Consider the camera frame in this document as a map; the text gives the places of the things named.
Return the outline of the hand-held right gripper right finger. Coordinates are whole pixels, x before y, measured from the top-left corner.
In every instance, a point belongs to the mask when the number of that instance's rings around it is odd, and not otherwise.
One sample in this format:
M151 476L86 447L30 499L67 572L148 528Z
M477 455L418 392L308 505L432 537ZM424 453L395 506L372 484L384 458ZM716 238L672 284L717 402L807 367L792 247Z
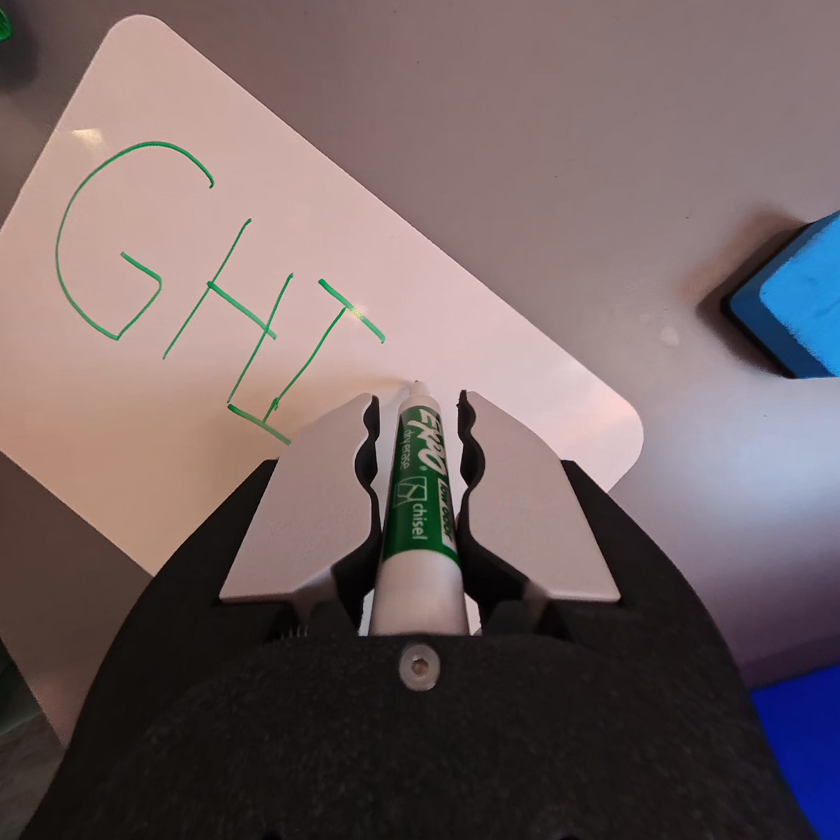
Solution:
M620 591L559 456L477 392L458 399L457 523L467 595L488 622L503 603L537 622L551 602L617 604Z

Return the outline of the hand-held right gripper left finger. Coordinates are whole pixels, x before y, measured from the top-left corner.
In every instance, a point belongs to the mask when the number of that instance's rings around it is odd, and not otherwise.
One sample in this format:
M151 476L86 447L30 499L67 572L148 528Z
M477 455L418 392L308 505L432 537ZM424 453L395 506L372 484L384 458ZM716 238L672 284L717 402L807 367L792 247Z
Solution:
M382 547L377 397L320 416L279 457L219 593L224 603L288 602L301 622L339 601L359 622Z

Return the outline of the green dry erase marker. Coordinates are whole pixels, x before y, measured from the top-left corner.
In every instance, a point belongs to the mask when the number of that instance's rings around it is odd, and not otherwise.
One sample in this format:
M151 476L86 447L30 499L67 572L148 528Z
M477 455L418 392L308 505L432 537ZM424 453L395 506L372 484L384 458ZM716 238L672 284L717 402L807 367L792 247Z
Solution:
M440 405L415 381L396 420L369 635L467 635Z

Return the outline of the white whiteboard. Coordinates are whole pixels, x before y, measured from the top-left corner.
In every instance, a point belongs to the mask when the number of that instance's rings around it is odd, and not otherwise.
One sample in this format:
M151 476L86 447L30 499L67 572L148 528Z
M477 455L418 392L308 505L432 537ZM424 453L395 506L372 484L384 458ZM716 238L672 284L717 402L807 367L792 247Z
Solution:
M2 452L148 572L362 392L475 391L604 490L629 402L148 16L107 33L2 227Z

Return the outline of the blue whiteboard eraser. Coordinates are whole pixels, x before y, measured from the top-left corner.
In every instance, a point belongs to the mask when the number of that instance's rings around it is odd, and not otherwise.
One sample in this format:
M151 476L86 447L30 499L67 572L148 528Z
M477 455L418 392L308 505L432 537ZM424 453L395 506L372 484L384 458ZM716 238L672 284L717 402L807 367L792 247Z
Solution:
M729 321L784 375L839 376L839 212L803 227L721 301Z

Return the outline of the blue plastic bin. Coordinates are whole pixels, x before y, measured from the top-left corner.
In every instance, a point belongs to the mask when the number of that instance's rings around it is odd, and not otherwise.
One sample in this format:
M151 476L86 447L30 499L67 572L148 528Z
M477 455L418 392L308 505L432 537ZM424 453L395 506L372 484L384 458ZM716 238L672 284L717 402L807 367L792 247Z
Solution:
M839 838L839 666L752 690L785 779L816 834Z

